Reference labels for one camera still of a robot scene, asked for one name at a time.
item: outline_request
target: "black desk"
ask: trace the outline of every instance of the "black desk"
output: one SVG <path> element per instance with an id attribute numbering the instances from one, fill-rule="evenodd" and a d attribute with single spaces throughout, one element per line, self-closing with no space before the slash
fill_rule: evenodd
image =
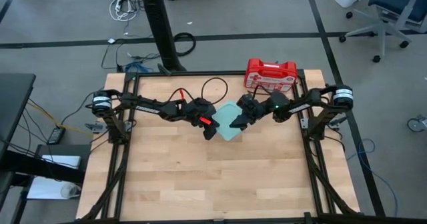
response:
<path id="1" fill-rule="evenodd" d="M 42 159 L 7 150 L 16 126 L 30 96 L 34 74 L 0 74 L 0 209 L 12 185 L 25 186 L 23 182 L 32 175 L 83 183 L 85 172 Z"/>
<path id="2" fill-rule="evenodd" d="M 0 74 L 0 138 L 10 141 L 25 104 L 33 90 L 34 74 Z M 7 144 L 0 141 L 0 159 L 7 150 Z M 0 208 L 12 184 L 14 172 L 0 172 Z"/>

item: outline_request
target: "red cable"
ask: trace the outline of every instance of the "red cable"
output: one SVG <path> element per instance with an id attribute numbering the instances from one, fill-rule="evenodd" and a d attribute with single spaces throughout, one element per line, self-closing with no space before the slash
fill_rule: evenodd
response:
<path id="1" fill-rule="evenodd" d="M 181 94 L 181 100 L 184 100 L 184 93 L 182 92 L 182 90 L 179 90 L 179 94 Z"/>

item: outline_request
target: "wooden tabletop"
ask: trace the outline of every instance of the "wooden tabletop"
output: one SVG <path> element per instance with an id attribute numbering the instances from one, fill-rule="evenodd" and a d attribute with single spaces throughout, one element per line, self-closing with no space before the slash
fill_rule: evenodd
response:
<path id="1" fill-rule="evenodd" d="M 309 89 L 324 87 L 320 70 L 305 70 L 305 74 Z M 138 94 L 163 101 L 184 87 L 199 97 L 201 86 L 209 78 L 142 77 Z M 228 82 L 229 91 L 216 104 L 217 109 L 246 93 L 243 76 L 221 78 Z M 123 79 L 123 74 L 109 74 L 105 88 L 121 91 Z M 224 84 L 215 80 L 206 86 L 204 96 L 215 101 L 224 91 Z M 294 98 L 292 91 L 286 95 Z M 260 101 L 266 98 L 257 96 Z M 264 117 L 231 141 L 219 135 L 206 141 L 203 129 L 185 121 L 170 123 L 139 111 L 135 119 L 121 221 L 284 218 L 302 217 L 307 211 L 316 216 L 297 115 L 285 123 Z M 326 135 L 338 138 L 331 130 L 326 130 Z M 93 147 L 104 140 L 96 141 Z M 351 208 L 358 210 L 341 145 L 330 139 L 321 143 L 330 183 Z M 111 150 L 112 144 L 104 144 L 91 154 L 77 218 L 84 216 L 101 195 Z M 111 199 L 112 213 L 115 193 Z"/>

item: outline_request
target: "teal towel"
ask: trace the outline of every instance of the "teal towel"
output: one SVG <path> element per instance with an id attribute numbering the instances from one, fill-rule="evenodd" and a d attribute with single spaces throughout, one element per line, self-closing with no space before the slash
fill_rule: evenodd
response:
<path id="1" fill-rule="evenodd" d="M 216 131 L 226 141 L 233 139 L 236 135 L 242 132 L 240 128 L 230 128 L 230 124 L 236 119 L 238 115 L 242 114 L 242 108 L 237 106 L 234 102 L 228 101 L 218 111 L 212 115 L 212 118 L 220 124 Z"/>

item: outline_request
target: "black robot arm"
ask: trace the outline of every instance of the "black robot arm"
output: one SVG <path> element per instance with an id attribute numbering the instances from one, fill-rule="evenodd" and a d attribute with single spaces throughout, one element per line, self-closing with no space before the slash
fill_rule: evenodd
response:
<path id="1" fill-rule="evenodd" d="M 119 100 L 120 104 L 112 108 L 112 101 Z M 123 144 L 129 140 L 125 123 L 117 118 L 117 114 L 135 109 L 160 116 L 166 121 L 187 121 L 194 127 L 203 127 L 203 135 L 210 140 L 216 134 L 220 125 L 212 119 L 216 113 L 215 107 L 205 99 L 196 98 L 189 103 L 185 99 L 160 102 L 141 95 L 120 93 L 117 90 L 98 91 L 93 94 L 92 113 L 103 118 L 109 128 L 109 142 Z"/>
<path id="2" fill-rule="evenodd" d="M 332 94 L 329 103 L 322 101 L 322 95 L 327 93 Z M 298 111 L 309 107 L 322 107 L 323 111 L 317 117 L 308 120 L 308 135 L 313 139 L 322 140 L 325 126 L 337 114 L 352 109 L 353 91 L 346 85 L 331 85 L 323 89 L 311 89 L 306 95 L 295 100 L 289 100 L 283 93 L 273 91 L 270 97 L 261 103 L 253 99 L 251 94 L 246 94 L 239 99 L 237 105 L 242 108 L 242 114 L 230 124 L 230 127 L 242 130 L 246 129 L 248 124 L 253 125 L 270 113 L 273 113 L 274 121 L 282 123 Z"/>

